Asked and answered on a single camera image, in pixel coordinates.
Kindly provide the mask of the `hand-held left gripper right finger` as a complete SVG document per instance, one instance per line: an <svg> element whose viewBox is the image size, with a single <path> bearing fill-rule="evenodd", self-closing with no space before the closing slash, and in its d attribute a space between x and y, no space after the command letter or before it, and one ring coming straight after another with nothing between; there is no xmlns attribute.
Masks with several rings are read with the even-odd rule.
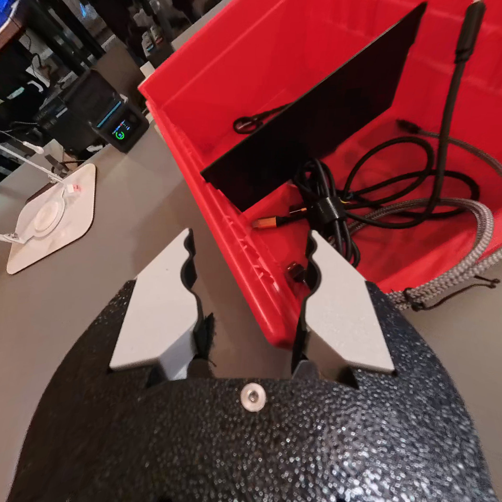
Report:
<svg viewBox="0 0 502 502"><path fill-rule="evenodd" d="M395 371L366 279L319 232L307 237L305 282L291 373L312 367L327 380L349 370Z"/></svg>

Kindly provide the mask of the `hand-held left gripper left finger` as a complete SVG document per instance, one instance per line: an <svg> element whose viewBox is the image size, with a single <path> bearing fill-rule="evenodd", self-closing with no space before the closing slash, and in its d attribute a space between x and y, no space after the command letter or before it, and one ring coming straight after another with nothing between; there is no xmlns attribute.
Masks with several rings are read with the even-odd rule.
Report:
<svg viewBox="0 0 502 502"><path fill-rule="evenodd" d="M184 380L196 356L194 333L203 310L192 229L182 230L136 277L109 368L156 367L167 380Z"/></svg>

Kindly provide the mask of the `red plastic bin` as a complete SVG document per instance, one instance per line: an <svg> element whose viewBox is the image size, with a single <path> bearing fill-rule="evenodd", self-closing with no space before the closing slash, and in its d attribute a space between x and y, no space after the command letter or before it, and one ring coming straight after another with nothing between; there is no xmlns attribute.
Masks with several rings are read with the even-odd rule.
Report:
<svg viewBox="0 0 502 502"><path fill-rule="evenodd" d="M426 10L391 107L248 210L201 172L418 4ZM140 86L255 319L290 347L310 230L327 233L399 309L501 260L501 1L486 12L461 80L439 204L424 210L465 12L473 1L232 1ZM356 242L350 258L348 232Z"/></svg>

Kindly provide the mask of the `white acrylic stand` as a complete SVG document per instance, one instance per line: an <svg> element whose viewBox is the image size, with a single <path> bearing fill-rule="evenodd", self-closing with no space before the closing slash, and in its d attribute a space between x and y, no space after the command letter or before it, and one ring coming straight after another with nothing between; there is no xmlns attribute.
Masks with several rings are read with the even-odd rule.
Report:
<svg viewBox="0 0 502 502"><path fill-rule="evenodd" d="M23 146L25 157L1 144L2 160L18 160L18 168L1 180L1 270L15 275L73 244L91 228L95 215L97 168L86 162L64 173L62 148Z"/></svg>

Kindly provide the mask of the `black divider panel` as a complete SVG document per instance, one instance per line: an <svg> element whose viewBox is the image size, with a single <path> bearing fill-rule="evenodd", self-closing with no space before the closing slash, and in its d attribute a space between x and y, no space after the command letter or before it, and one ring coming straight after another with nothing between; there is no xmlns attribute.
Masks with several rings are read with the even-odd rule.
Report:
<svg viewBox="0 0 502 502"><path fill-rule="evenodd" d="M201 172L244 212L388 110L427 3L422 2L310 91Z"/></svg>

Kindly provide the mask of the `black power station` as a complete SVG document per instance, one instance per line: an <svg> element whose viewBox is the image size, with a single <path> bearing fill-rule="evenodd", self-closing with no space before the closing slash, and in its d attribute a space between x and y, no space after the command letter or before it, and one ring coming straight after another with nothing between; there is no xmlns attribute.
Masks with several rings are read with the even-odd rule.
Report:
<svg viewBox="0 0 502 502"><path fill-rule="evenodd" d="M97 135L124 154L131 151L150 126L140 108L117 93L95 108L94 116L87 121Z"/></svg>

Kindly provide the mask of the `black equipment box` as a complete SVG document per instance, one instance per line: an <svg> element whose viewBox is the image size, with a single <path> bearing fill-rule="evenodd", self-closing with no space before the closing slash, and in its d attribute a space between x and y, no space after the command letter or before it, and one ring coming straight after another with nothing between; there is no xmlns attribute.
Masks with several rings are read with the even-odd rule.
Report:
<svg viewBox="0 0 502 502"><path fill-rule="evenodd" d="M35 123L66 152L82 159L91 147L109 143L100 131L128 101L92 68L66 89L48 97L36 113Z"/></svg>

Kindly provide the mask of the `black flexible stalk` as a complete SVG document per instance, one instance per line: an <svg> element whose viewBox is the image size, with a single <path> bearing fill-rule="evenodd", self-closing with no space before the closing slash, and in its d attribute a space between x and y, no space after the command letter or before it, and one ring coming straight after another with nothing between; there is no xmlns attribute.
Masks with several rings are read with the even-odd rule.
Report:
<svg viewBox="0 0 502 502"><path fill-rule="evenodd" d="M464 15L455 49L454 71L445 100L439 131L436 174L432 194L424 210L424 216L430 216L432 214L441 198L443 182L446 174L449 135L456 100L465 71L465 66L470 57L473 55L485 12L486 4L484 1L473 1L467 8Z"/></svg>

